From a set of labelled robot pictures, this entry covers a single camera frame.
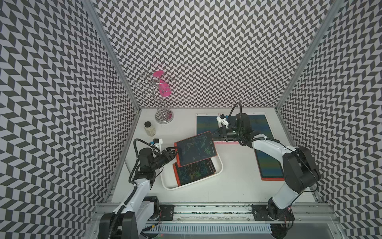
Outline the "pink writing tablet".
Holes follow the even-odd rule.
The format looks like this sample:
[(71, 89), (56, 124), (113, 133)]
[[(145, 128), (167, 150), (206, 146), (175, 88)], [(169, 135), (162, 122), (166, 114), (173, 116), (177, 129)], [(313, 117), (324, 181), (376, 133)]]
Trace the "pink writing tablet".
[(266, 115), (248, 115), (252, 131), (257, 131), (269, 138), (274, 138)]
[(220, 124), (217, 121), (217, 117), (219, 116), (218, 113), (212, 113), (212, 114), (196, 114), (196, 134), (201, 134), (206, 131), (210, 131), (211, 133), (218, 130), (220, 127)]
[(239, 126), (237, 119), (231, 119), (230, 116), (228, 116), (229, 120), (229, 128), (218, 128), (215, 132), (212, 133), (212, 138), (214, 142), (219, 144), (238, 144), (238, 133), (239, 133)]

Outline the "white plastic storage box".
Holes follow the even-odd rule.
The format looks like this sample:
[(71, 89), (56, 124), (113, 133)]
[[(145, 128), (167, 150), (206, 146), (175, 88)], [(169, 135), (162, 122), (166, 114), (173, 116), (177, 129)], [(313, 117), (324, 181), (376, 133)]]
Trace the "white plastic storage box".
[(223, 171), (223, 164), (222, 164), (220, 156), (217, 155), (216, 157), (211, 158), (211, 160), (212, 160), (212, 162), (215, 166), (215, 169), (216, 169), (216, 173), (214, 175), (211, 175), (207, 178), (204, 178), (204, 179), (201, 179), (199, 181), (196, 181), (196, 182), (193, 182), (193, 183), (179, 187), (177, 184), (174, 169), (173, 169), (173, 163), (177, 163), (176, 160), (174, 159), (173, 161), (171, 161), (170, 163), (168, 163), (167, 165), (164, 166), (163, 171), (160, 174), (162, 186), (167, 190), (173, 191), (173, 190), (177, 190), (177, 189), (191, 186), (193, 184), (200, 183), (202, 181), (206, 181), (208, 179), (211, 179), (213, 177), (220, 175)]

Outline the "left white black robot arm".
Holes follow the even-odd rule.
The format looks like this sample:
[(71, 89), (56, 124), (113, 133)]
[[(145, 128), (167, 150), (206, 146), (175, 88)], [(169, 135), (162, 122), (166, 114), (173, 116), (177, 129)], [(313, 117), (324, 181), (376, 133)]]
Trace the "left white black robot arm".
[(177, 154), (176, 147), (159, 151), (152, 146), (136, 151), (136, 163), (129, 177), (133, 188), (113, 212), (102, 216), (99, 239), (138, 239), (147, 221), (159, 217), (158, 198), (147, 194), (156, 180), (156, 171), (175, 159)]

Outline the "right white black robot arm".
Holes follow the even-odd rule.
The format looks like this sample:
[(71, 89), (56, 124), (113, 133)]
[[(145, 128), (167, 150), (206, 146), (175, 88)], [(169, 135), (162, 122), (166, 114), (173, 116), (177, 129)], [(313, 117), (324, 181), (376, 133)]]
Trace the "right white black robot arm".
[(252, 130), (248, 115), (244, 113), (234, 117), (219, 115), (216, 120), (219, 128), (213, 133), (213, 140), (238, 142), (241, 146), (269, 155), (282, 165), (282, 187), (268, 200), (266, 207), (254, 205), (252, 208), (257, 213), (266, 213), (272, 221), (293, 220), (291, 205), (306, 188), (318, 183), (321, 178), (310, 150), (306, 147), (286, 146), (278, 139)]

